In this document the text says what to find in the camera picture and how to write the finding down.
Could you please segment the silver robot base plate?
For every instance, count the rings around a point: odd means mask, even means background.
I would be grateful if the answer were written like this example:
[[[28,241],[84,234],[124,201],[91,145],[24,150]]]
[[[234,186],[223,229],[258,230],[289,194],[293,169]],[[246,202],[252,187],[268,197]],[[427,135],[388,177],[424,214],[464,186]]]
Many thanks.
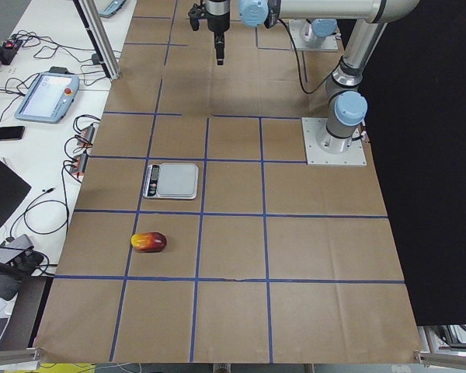
[[[307,164],[310,166],[365,166],[366,156],[356,129],[348,139],[334,138],[327,131],[327,118],[302,117]]]

